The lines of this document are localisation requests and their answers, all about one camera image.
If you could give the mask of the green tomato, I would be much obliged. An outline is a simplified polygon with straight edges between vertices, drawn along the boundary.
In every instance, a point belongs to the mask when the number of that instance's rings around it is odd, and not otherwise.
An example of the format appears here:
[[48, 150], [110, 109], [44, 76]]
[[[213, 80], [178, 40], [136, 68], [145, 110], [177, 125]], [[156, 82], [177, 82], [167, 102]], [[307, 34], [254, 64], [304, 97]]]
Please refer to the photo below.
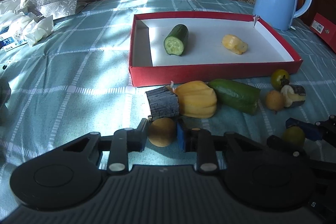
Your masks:
[[285, 130], [282, 139], [297, 147], [303, 147], [305, 143], [305, 133], [298, 126], [291, 126]]
[[290, 83], [290, 75], [284, 69], [277, 69], [272, 73], [270, 82], [274, 89], [281, 90], [284, 85]]

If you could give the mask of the grey yellow layered block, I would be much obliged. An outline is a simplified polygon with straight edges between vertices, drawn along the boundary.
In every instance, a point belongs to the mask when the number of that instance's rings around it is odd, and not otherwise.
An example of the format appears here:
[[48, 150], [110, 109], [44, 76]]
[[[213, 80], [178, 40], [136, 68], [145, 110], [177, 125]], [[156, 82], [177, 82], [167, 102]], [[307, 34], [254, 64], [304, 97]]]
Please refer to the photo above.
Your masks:
[[301, 85], [284, 85], [280, 93], [284, 98], [286, 108], [301, 106], [306, 101], [306, 91]]

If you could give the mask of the grey orange cylinder piece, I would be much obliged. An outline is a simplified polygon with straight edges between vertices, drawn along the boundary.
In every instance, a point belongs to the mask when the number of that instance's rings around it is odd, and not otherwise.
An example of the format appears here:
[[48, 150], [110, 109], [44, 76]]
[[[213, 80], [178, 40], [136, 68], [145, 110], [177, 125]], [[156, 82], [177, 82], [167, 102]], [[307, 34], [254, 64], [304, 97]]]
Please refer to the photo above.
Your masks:
[[153, 121], [179, 115], [178, 96], [166, 86], [146, 92]]

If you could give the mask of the large yellow jackfruit piece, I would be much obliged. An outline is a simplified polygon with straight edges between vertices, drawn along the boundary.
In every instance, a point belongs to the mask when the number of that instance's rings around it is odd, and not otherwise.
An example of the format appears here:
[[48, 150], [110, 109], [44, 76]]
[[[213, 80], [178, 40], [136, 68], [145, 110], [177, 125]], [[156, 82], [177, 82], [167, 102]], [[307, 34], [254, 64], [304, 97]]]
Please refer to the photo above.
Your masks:
[[174, 89], [178, 96], [181, 115], [206, 119], [212, 117], [217, 110], [217, 95], [203, 81], [191, 81]]

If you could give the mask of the large cucumber half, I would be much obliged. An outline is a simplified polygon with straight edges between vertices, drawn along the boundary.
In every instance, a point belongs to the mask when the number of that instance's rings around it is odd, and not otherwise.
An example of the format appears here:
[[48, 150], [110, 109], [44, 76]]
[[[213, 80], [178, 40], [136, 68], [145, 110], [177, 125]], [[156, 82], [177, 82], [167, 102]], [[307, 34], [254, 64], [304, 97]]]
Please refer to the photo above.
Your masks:
[[237, 81], [215, 79], [208, 82], [220, 103], [240, 112], [255, 115], [261, 90]]

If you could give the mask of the red shallow cardboard tray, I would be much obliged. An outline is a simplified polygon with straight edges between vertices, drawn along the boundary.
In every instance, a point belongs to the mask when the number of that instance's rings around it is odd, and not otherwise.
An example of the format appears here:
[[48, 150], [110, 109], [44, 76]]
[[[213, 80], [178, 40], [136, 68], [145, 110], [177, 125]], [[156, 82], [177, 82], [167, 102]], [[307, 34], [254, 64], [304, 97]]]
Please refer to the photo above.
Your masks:
[[[189, 30], [181, 56], [168, 55], [163, 41], [178, 24]], [[237, 55], [222, 45], [225, 35], [248, 44]], [[243, 79], [271, 75], [276, 69], [297, 73], [303, 59], [267, 22], [252, 15], [211, 11], [135, 14], [130, 36], [129, 72], [133, 86], [189, 81]]]

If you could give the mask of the cucumber half in tray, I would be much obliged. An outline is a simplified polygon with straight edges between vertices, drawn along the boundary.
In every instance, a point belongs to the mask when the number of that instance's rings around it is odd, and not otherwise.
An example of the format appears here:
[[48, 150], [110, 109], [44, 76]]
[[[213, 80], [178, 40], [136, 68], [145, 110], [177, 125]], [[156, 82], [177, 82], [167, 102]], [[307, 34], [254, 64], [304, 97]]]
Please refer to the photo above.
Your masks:
[[176, 25], [164, 39], [163, 47], [168, 55], [180, 56], [186, 48], [189, 30], [184, 24]]

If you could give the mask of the red cardboard box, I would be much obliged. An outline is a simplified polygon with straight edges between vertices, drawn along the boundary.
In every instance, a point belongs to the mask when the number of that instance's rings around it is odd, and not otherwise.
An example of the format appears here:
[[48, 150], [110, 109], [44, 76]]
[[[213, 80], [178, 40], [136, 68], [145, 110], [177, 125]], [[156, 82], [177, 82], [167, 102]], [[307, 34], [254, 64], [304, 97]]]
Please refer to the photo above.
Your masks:
[[310, 29], [317, 34], [334, 52], [336, 51], [336, 25], [316, 13]]

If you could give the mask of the blue white tissue pack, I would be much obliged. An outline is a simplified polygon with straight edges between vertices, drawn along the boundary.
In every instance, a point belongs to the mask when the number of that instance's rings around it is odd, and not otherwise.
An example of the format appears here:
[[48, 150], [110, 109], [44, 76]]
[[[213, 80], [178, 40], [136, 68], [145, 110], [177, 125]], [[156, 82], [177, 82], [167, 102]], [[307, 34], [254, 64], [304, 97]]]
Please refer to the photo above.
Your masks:
[[14, 48], [27, 44], [26, 39], [17, 37], [13, 32], [9, 31], [9, 26], [1, 30], [0, 41], [1, 49], [5, 50], [5, 52], [11, 51]]

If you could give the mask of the crumpled white plastic bag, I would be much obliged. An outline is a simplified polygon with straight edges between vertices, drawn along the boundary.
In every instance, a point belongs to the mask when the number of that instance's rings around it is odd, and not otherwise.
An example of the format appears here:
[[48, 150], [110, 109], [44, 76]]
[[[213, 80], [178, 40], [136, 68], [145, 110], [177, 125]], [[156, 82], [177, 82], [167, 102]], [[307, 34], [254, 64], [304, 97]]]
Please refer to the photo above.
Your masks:
[[37, 10], [36, 0], [1, 1], [1, 30], [9, 26], [15, 36], [34, 46], [49, 36], [54, 29], [53, 16], [45, 17]]

